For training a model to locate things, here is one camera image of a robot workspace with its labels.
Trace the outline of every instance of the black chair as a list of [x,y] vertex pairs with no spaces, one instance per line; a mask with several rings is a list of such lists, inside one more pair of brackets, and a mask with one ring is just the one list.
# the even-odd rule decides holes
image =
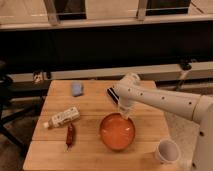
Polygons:
[[12,84],[12,79],[4,74],[3,69],[5,68],[5,63],[0,61],[0,133],[6,136],[12,143],[16,144],[20,149],[22,154],[24,155],[27,151],[27,145],[22,143],[16,137],[14,137],[5,127],[4,125],[8,122],[13,121],[14,119],[23,116],[31,110],[36,111],[36,106],[29,106],[25,109],[13,113],[9,116],[2,117],[3,107],[9,107],[10,100],[13,98],[13,94],[11,90],[8,89],[8,86]]

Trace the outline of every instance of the sausage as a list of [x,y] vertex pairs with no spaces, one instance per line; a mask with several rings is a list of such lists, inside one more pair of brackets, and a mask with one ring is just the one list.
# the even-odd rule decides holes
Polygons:
[[67,149],[73,144],[74,136],[75,136],[75,127],[70,122],[67,128],[67,139],[66,139]]

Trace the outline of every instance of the label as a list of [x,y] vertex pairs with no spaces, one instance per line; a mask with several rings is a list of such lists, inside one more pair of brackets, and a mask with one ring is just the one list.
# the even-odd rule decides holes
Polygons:
[[52,122],[55,127],[59,127],[66,122],[72,121],[79,117],[79,112],[76,107],[60,112],[52,117]]

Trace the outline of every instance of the bottle cap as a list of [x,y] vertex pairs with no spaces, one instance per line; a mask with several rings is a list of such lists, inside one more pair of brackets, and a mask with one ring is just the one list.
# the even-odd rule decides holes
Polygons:
[[43,126],[44,126],[44,128],[46,128],[46,129],[50,127],[50,125],[49,125],[48,122],[43,123]]

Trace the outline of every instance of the orange bowl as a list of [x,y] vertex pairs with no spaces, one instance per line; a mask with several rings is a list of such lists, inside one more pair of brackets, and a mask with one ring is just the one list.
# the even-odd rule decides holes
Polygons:
[[119,113],[106,116],[100,125],[102,142],[112,150],[126,149],[135,138],[135,126],[130,118]]

